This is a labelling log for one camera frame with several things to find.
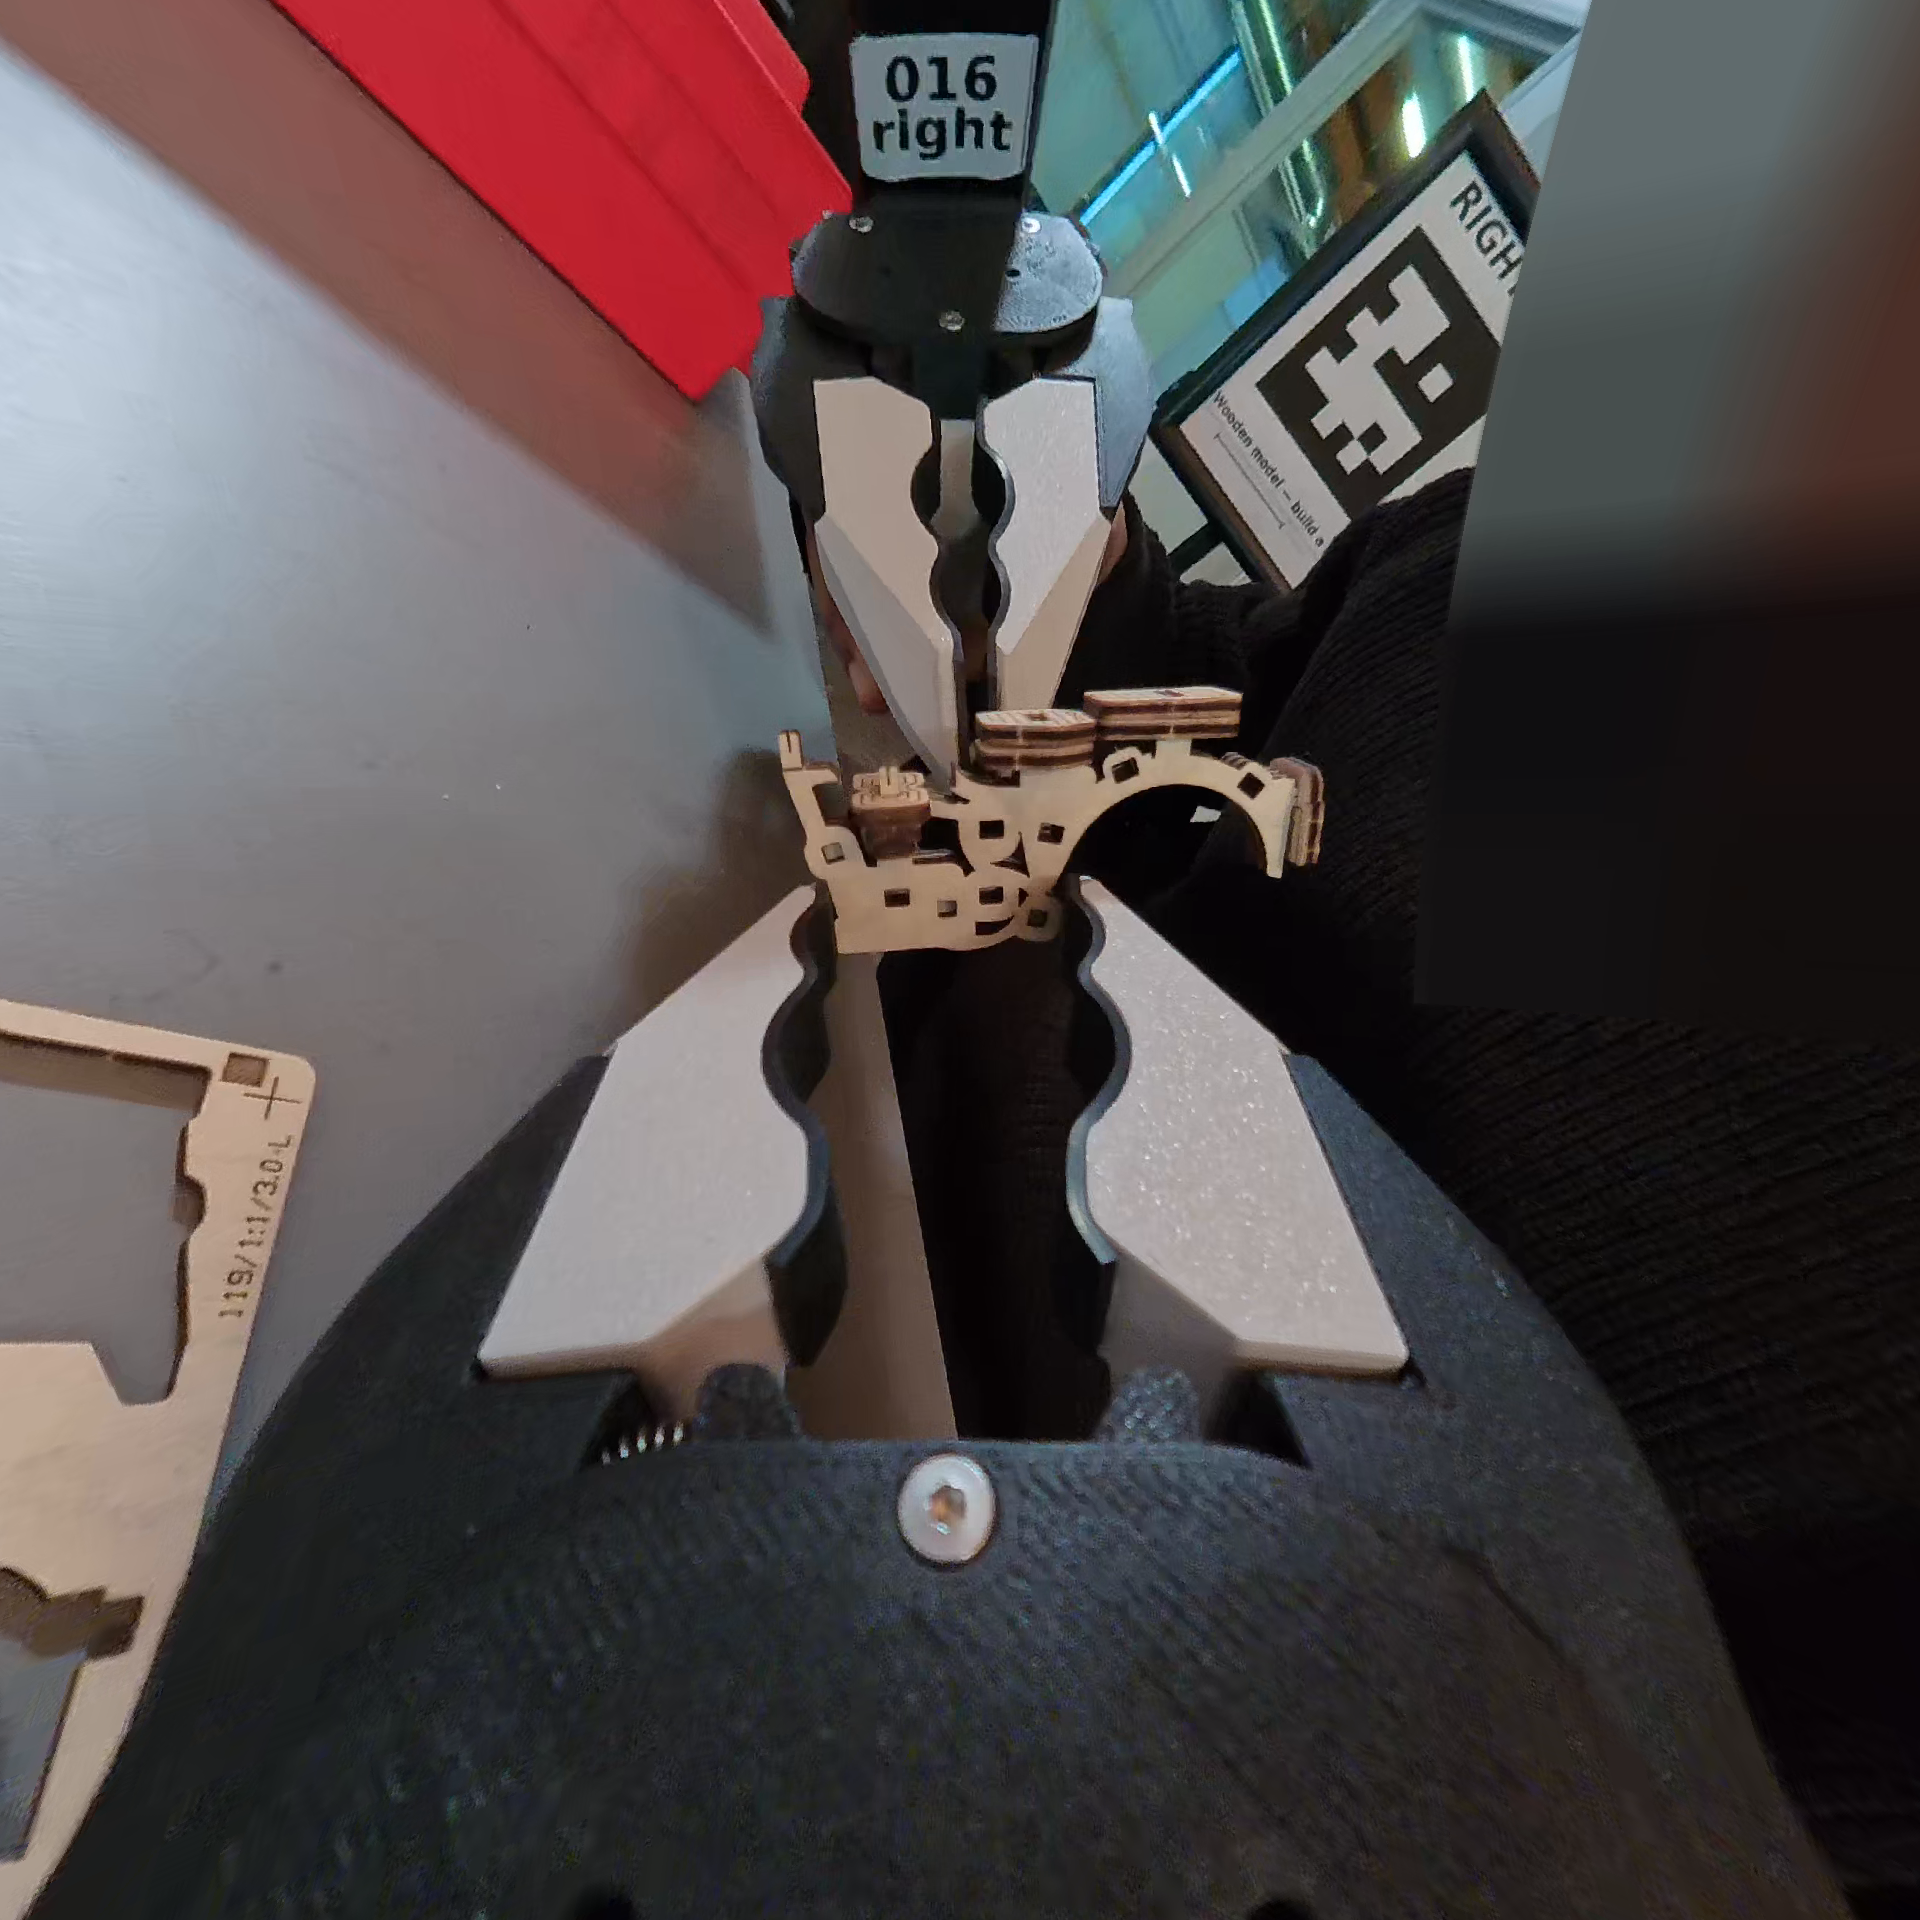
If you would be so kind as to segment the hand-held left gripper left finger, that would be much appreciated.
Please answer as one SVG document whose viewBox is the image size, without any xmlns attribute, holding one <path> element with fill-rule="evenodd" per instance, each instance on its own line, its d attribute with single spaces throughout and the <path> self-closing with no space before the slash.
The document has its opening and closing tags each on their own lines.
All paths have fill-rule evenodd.
<svg viewBox="0 0 1920 1920">
<path fill-rule="evenodd" d="M 608 1066 L 477 1349 L 490 1376 L 810 1362 L 847 1294 L 825 1076 L 832 912 L 802 885 Z"/>
</svg>

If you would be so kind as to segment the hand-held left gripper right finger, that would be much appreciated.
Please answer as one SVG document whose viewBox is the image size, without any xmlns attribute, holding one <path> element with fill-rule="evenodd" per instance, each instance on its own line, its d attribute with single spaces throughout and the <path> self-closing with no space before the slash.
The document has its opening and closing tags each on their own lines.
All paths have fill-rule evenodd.
<svg viewBox="0 0 1920 1920">
<path fill-rule="evenodd" d="M 1285 1046 L 1099 880 L 1079 900 L 1118 1076 L 1073 1128 L 1069 1196 L 1113 1260 L 1114 1378 L 1395 1376 L 1408 1344 Z"/>
</svg>

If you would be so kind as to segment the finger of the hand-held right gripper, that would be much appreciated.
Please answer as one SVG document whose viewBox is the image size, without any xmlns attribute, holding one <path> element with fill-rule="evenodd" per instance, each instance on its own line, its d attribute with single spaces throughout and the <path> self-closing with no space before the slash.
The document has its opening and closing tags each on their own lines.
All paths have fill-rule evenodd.
<svg viewBox="0 0 1920 1920">
<path fill-rule="evenodd" d="M 931 573 L 938 544 L 913 502 L 937 449 L 930 409 L 872 376 L 814 384 L 822 466 L 815 541 L 834 603 L 931 785 L 960 761 L 962 649 Z"/>
<path fill-rule="evenodd" d="M 1003 483 L 989 544 L 997 709 L 1048 709 L 1097 588 L 1110 515 L 1097 490 L 1097 397 L 1081 377 L 1035 377 L 989 400 L 978 443 Z"/>
</svg>

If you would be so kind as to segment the wooden puzzle model piece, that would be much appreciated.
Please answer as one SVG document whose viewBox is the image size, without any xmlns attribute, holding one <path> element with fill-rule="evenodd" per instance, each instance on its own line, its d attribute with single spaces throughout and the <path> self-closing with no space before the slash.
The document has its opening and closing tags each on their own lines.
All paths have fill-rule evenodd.
<svg viewBox="0 0 1920 1920">
<path fill-rule="evenodd" d="M 1241 720 L 1217 685 L 1105 689 L 1079 707 L 981 710 L 976 763 L 935 788 L 883 766 L 843 774 L 778 734 L 782 779 L 806 867 L 832 899 L 840 954 L 976 950 L 1059 932 L 1059 883 L 1086 834 L 1118 805 L 1192 788 L 1253 827 L 1263 873 L 1320 853 L 1325 779 L 1302 758 L 1202 752 Z"/>
</svg>

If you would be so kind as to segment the person's right forearm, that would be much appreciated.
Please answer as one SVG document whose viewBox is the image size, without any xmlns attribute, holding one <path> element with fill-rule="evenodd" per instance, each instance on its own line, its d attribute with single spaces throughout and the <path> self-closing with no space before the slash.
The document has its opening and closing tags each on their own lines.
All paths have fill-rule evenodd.
<svg viewBox="0 0 1920 1920">
<path fill-rule="evenodd" d="M 1442 642 L 1471 469 L 1357 517 L 1305 586 L 1181 584 L 1136 505 L 1067 685 L 1209 684 L 1241 698 L 1239 752 L 1328 782 L 1318 885 L 1362 921 L 1413 924 L 1442 720 Z"/>
</svg>

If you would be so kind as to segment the grey desk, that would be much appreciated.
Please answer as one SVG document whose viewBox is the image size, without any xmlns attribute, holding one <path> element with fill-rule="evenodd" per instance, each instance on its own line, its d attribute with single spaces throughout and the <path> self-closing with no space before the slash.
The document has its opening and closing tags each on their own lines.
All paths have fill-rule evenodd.
<svg viewBox="0 0 1920 1920">
<path fill-rule="evenodd" d="M 683 400 L 272 4 L 3 4 L 3 996 L 317 1073 L 211 1514 L 353 1294 L 800 885 L 827 740 Z"/>
</svg>

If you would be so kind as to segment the person's right hand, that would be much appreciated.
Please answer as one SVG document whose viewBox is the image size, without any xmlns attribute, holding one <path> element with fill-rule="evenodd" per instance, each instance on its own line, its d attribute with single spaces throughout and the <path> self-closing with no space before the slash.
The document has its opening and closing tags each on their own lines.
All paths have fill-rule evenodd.
<svg viewBox="0 0 1920 1920">
<path fill-rule="evenodd" d="M 857 652 L 857 637 L 849 630 L 847 620 L 843 617 L 840 609 L 832 598 L 830 588 L 825 586 L 822 576 L 810 578 L 815 610 L 822 625 L 822 636 L 827 637 L 832 654 L 837 656 L 847 685 L 851 691 L 854 705 L 871 715 L 888 713 L 888 705 L 883 702 L 882 689 L 878 685 L 869 662 Z"/>
</svg>

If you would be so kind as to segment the framed marker sign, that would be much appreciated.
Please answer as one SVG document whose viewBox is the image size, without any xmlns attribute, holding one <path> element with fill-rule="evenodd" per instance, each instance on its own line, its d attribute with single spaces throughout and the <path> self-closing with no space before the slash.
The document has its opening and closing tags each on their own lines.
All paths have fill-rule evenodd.
<svg viewBox="0 0 1920 1920">
<path fill-rule="evenodd" d="M 1151 442 L 1223 544 L 1298 588 L 1374 505 L 1471 469 L 1539 184 L 1478 94 L 1408 177 L 1160 400 Z"/>
</svg>

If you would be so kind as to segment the red plastic box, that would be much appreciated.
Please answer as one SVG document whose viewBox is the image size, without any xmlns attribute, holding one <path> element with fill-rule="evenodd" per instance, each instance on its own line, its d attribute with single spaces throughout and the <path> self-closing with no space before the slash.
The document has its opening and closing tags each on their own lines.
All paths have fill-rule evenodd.
<svg viewBox="0 0 1920 1920">
<path fill-rule="evenodd" d="M 752 361 L 847 181 L 750 3 L 280 3 L 678 393 Z"/>
</svg>

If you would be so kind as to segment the person's black sweater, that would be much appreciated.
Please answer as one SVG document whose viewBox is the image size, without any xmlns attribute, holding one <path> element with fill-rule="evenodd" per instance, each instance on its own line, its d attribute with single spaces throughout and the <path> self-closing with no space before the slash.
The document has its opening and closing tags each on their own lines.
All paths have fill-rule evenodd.
<svg viewBox="0 0 1920 1920">
<path fill-rule="evenodd" d="M 1275 883 L 1176 821 L 1075 867 L 1511 1257 L 1662 1482 L 1846 1900 L 1914 1915 L 1914 1049 L 1416 1006 L 1405 853 Z"/>
</svg>

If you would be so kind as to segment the wooden sheet with large cutouts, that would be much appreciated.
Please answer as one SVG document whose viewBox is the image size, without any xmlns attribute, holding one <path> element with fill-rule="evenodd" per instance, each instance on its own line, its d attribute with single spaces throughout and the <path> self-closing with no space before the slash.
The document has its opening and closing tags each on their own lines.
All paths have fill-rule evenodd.
<svg viewBox="0 0 1920 1920">
<path fill-rule="evenodd" d="M 3 1849 L 1 1913 L 25 1915 L 102 1787 L 183 1590 L 317 1081 L 288 1051 L 13 998 L 1 1010 L 10 1042 L 202 1080 L 177 1146 L 200 1210 L 177 1257 L 167 1396 L 121 1402 L 83 1341 L 1 1349 L 3 1644 L 69 1669 Z"/>
</svg>

